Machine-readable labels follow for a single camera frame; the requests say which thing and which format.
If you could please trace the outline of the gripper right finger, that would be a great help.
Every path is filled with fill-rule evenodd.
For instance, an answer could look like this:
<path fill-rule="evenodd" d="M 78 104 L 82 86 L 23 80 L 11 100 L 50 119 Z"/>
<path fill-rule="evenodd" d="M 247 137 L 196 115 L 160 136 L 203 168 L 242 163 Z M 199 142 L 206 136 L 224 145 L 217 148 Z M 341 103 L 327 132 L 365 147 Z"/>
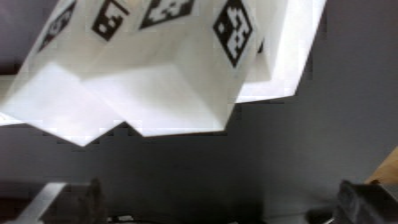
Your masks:
<path fill-rule="evenodd" d="M 398 185 L 343 181 L 333 224 L 398 224 Z"/>

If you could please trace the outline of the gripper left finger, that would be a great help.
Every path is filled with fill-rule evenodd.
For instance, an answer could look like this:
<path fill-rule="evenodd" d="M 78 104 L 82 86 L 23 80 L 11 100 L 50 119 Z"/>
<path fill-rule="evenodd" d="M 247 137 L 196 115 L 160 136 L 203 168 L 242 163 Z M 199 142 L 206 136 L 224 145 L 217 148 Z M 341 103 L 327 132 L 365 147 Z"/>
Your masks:
<path fill-rule="evenodd" d="M 50 182 L 11 224 L 107 224 L 102 182 Z"/>

